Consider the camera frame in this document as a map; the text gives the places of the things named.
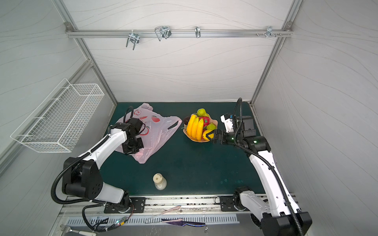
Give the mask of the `yellow lemon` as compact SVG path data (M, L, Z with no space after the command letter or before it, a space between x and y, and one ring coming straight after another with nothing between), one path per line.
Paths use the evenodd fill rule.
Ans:
M213 130L209 129L209 130L204 131L203 134L202 134L202 138L206 141L212 140L214 138Z

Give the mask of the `yellow banana bunch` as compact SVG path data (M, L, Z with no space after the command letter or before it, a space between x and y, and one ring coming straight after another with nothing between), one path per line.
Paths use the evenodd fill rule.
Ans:
M186 134L193 141L201 142L203 132L203 120L197 115L191 115L189 124L186 126Z

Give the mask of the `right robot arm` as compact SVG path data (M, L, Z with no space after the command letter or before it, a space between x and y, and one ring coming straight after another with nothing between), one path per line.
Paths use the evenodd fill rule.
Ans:
M267 201L263 201L247 187L235 191L234 205L247 209L253 222L266 236L304 236L312 225L310 214L302 211L290 195L274 162L273 153L263 136L238 138L232 132L216 129L205 137L223 145L234 145L242 149L254 166Z

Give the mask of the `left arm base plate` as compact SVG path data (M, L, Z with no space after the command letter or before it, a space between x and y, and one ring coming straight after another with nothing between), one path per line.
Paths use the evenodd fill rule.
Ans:
M145 197L129 197L127 196L120 203L108 203L105 205L104 213L116 214L116 213L143 213L146 203Z

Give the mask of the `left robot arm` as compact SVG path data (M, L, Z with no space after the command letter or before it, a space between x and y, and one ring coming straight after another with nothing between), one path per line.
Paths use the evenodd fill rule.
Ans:
M91 149L76 158L68 158L53 181L52 200L60 205L94 202L128 209L131 205L128 193L105 183L100 169L118 147L125 155L139 152L144 147L139 135L145 128L146 125L139 119L123 120L110 126L108 134Z

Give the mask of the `pink plastic bag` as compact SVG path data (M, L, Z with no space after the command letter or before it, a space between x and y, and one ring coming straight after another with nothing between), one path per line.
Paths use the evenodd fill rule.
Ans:
M132 157L140 164L146 163L149 157L174 135L182 123L179 117L163 117L154 112L153 107L148 103L143 103L135 108L133 117L145 124L144 131L139 135L144 148L136 154L132 154Z

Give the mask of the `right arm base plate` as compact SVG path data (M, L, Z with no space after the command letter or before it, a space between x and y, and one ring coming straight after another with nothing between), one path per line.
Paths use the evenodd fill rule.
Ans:
M245 207L236 204L235 199L232 196L219 196L215 203L220 205L220 211L222 212L246 211Z

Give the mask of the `green apple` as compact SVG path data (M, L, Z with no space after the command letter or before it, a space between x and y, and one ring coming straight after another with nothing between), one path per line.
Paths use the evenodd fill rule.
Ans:
M213 123L210 123L206 126L207 130L215 130L216 128L217 128L217 126Z

